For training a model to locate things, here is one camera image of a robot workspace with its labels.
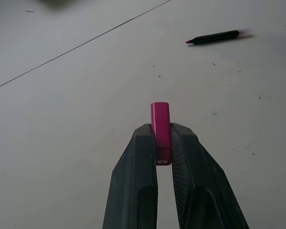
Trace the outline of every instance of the marker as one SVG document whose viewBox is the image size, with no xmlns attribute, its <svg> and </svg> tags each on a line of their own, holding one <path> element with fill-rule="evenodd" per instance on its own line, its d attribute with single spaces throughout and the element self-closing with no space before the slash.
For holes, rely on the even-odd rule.
<svg viewBox="0 0 286 229">
<path fill-rule="evenodd" d="M 211 42 L 225 41 L 225 40 L 239 38 L 243 33 L 244 31 L 242 30 L 221 32 L 221 33 L 196 37 L 190 41 L 187 41 L 186 43 L 187 44 L 205 44 L 205 43 L 211 43 Z"/>
</svg>

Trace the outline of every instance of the pink marker cap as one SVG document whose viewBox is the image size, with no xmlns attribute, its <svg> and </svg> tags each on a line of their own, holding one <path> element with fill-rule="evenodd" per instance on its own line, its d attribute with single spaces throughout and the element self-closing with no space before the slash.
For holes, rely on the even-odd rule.
<svg viewBox="0 0 286 229">
<path fill-rule="evenodd" d="M 156 165 L 171 164 L 171 128 L 169 104 L 164 102 L 152 103 L 152 130 L 156 146 Z"/>
</svg>

